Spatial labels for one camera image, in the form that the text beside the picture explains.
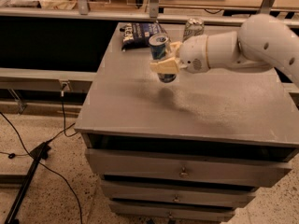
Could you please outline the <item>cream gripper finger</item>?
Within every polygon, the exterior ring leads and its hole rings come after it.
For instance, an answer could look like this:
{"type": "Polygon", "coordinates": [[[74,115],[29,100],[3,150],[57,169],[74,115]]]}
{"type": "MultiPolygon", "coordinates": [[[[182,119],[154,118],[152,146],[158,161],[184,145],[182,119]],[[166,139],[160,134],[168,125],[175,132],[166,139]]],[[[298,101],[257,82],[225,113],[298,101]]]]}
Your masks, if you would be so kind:
{"type": "Polygon", "coordinates": [[[149,64],[150,70],[157,74],[177,74],[181,67],[179,58],[171,57],[165,60],[153,61],[149,64]]]}
{"type": "Polygon", "coordinates": [[[171,57],[179,56],[179,49],[180,49],[181,45],[182,45],[182,43],[180,41],[170,43],[170,56],[171,57]]]}

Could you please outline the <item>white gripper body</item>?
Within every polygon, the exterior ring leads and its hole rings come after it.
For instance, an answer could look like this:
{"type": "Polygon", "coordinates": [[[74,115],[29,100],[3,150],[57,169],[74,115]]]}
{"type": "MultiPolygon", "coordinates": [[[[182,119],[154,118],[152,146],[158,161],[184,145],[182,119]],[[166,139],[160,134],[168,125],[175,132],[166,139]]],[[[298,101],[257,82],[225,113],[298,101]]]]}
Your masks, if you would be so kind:
{"type": "Polygon", "coordinates": [[[207,35],[192,36],[181,44],[179,58],[188,72],[195,74],[208,71],[206,44],[207,35]]]}

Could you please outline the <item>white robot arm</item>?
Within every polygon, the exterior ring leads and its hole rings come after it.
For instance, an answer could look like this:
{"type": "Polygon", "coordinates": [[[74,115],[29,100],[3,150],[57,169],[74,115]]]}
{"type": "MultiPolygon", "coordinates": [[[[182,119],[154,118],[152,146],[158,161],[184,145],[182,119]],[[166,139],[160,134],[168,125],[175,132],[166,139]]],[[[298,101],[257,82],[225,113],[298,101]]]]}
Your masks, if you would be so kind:
{"type": "Polygon", "coordinates": [[[164,83],[173,81],[182,69],[205,73],[213,68],[244,70],[268,65],[299,85],[299,36],[270,15],[253,15],[237,31],[195,35],[183,42],[157,34],[149,45],[150,70],[164,83]]]}

